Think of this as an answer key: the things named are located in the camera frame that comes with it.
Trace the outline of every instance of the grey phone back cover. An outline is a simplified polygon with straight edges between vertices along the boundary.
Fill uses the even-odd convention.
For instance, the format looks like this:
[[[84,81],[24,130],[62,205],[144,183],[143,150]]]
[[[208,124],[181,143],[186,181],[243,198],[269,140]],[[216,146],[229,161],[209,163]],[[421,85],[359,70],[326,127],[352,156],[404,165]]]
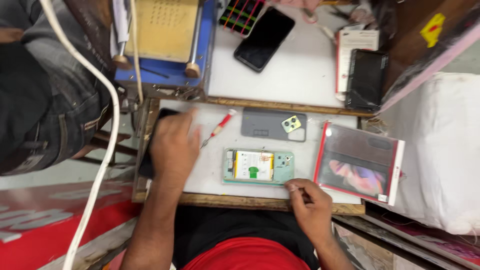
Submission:
[[[282,127],[282,121],[296,115],[303,128],[303,139],[289,139],[288,133]],[[307,136],[307,116],[303,113],[244,108],[241,122],[241,134],[248,137],[263,137],[292,142],[304,142]]]

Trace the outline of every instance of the red screwdriver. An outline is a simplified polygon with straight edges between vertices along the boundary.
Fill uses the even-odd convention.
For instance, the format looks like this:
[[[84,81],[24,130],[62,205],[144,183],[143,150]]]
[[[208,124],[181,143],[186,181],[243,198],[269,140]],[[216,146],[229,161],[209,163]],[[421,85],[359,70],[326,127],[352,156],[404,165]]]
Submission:
[[[212,133],[210,134],[210,137],[208,139],[206,139],[204,141],[204,143],[202,143],[202,147],[200,147],[200,149],[202,149],[204,146],[207,145],[208,141],[214,137],[215,135],[217,135],[224,127],[225,127],[225,124],[227,124],[227,122],[230,120],[230,118],[232,118],[232,116],[234,116],[235,114],[237,114],[237,111],[234,110],[234,109],[229,109],[228,110],[228,114],[223,118],[222,122],[220,122],[220,124],[218,124],[216,126],[216,128],[212,131]]]

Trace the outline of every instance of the phone screen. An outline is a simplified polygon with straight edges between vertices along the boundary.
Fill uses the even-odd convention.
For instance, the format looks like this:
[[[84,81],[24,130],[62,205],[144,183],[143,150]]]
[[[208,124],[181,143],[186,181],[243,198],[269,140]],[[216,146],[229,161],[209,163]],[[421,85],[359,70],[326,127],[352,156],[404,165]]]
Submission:
[[[155,135],[156,125],[157,123],[164,117],[169,115],[176,115],[179,114],[176,110],[170,109],[160,109],[158,112],[158,117],[153,127],[152,135],[150,135],[150,140],[148,141],[147,148],[145,150],[144,157],[142,158],[142,162],[140,163],[140,167],[138,168],[138,173],[142,176],[149,177],[150,179],[153,178],[153,166],[152,166],[152,157],[150,156],[150,142],[152,141],[153,136]]]
[[[294,20],[269,8],[256,23],[250,36],[235,50],[234,56],[255,71],[261,71],[294,25]]]
[[[387,53],[353,51],[346,98],[348,108],[378,108],[382,98],[384,72],[387,64]]]

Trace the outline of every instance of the phone case packaging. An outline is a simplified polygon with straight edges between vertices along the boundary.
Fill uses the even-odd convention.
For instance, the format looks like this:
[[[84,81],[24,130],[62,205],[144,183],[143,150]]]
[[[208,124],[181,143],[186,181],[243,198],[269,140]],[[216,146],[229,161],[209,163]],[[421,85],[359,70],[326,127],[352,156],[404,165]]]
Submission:
[[[324,123],[314,182],[394,205],[405,142]]]

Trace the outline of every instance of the yellow sticker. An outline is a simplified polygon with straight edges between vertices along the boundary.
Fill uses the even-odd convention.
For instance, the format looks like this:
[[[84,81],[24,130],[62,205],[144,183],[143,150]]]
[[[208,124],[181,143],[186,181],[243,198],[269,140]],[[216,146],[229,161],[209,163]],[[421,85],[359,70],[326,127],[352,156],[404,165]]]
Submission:
[[[438,35],[440,35],[442,31],[444,21],[445,16],[441,13],[437,13],[420,31],[421,36],[428,42],[427,48],[431,48],[437,44]]]

